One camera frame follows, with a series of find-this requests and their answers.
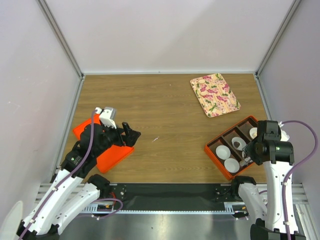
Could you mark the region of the dark round chocolate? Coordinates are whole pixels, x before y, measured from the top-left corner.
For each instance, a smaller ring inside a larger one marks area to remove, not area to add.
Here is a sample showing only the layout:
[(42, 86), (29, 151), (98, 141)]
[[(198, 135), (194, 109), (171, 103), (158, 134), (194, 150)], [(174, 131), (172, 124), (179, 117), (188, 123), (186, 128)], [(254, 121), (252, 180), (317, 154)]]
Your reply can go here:
[(237, 142), (237, 141), (235, 141), (235, 142), (234, 142), (234, 147), (235, 147), (235, 148), (238, 148), (239, 146), (240, 146), (240, 143)]

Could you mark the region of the metal tongs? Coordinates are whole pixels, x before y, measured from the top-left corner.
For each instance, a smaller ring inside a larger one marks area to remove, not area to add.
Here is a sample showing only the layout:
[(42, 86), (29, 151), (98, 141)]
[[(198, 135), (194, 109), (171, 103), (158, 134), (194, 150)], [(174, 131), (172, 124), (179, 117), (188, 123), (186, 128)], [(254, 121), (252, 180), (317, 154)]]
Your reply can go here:
[(252, 159), (251, 159), (250, 157), (247, 157), (247, 158), (244, 158), (243, 160), (241, 160), (241, 161), (239, 162), (239, 165), (244, 168), (244, 167), (247, 166), (250, 162), (252, 162)]

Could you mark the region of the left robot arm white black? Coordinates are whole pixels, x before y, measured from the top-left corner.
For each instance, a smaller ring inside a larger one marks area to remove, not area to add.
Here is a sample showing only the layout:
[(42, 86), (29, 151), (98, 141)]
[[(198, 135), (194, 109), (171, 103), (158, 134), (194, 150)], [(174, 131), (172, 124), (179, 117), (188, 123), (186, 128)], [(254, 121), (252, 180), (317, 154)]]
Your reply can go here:
[(126, 122), (121, 127), (91, 122), (65, 156), (50, 188), (17, 229), (21, 240), (57, 240), (64, 228), (89, 204), (110, 195), (110, 182), (99, 174), (89, 178), (71, 200), (68, 197), (84, 180), (97, 158), (111, 147), (133, 147), (141, 133)]

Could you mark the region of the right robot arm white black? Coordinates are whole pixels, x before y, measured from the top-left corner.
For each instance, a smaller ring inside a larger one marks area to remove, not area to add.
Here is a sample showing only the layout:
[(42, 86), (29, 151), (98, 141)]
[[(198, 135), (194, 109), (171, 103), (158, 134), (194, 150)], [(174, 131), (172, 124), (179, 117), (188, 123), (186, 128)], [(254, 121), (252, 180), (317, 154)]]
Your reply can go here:
[(299, 233), (293, 207), (294, 148), (281, 138), (277, 121), (260, 120), (257, 123), (257, 136), (243, 149), (255, 164), (264, 167), (267, 202), (263, 201), (253, 177), (236, 176), (231, 182), (231, 197), (244, 202), (252, 221), (252, 240), (306, 239)]

